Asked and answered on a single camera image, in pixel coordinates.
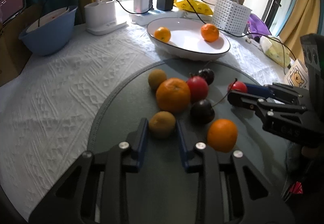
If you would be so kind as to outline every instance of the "white basket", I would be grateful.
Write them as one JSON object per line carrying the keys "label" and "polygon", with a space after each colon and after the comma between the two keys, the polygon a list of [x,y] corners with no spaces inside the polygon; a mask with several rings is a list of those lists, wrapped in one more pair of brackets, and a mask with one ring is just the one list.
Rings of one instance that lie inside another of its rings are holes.
{"label": "white basket", "polygon": [[231,34],[241,36],[252,10],[230,0],[216,0],[212,22]]}

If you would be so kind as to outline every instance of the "white plate with black rim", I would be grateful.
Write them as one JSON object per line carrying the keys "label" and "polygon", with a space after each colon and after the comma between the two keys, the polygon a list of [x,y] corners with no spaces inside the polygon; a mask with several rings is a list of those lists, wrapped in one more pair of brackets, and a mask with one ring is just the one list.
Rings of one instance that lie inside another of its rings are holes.
{"label": "white plate with black rim", "polygon": [[[230,49],[228,39],[219,32],[219,38],[214,42],[206,42],[200,34],[202,22],[182,18],[162,18],[151,21],[147,25],[147,32],[155,46],[181,58],[190,60],[215,60]],[[171,32],[167,43],[154,37],[154,32],[159,27],[166,27]]]}

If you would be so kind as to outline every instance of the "laptop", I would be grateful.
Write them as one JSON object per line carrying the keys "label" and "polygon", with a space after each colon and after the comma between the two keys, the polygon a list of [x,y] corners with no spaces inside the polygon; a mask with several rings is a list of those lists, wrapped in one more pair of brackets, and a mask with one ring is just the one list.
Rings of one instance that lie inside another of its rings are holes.
{"label": "laptop", "polygon": [[6,25],[26,7],[26,0],[0,0],[0,23]]}

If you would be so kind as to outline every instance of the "white tablecloth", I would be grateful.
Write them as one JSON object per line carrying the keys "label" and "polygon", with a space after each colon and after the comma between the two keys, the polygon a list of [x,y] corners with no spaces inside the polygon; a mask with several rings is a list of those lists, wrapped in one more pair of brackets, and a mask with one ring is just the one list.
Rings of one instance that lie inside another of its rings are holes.
{"label": "white tablecloth", "polygon": [[[244,39],[228,39],[231,49],[219,61],[260,84],[282,82],[279,65]],[[25,219],[86,149],[106,97],[133,72],[171,57],[159,53],[143,27],[93,36],[80,25],[61,51],[33,55],[19,77],[0,87],[0,184]]]}

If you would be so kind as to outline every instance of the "kiwi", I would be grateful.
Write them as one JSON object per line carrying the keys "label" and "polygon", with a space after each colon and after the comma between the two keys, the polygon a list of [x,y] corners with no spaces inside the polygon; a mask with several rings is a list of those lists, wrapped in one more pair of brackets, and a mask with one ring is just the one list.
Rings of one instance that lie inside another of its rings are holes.
{"label": "kiwi", "polygon": [[163,70],[154,69],[148,76],[148,84],[152,90],[156,90],[166,79],[166,73]]}
{"label": "kiwi", "polygon": [[176,119],[168,111],[156,113],[148,123],[151,135],[158,139],[168,138],[176,126]]}

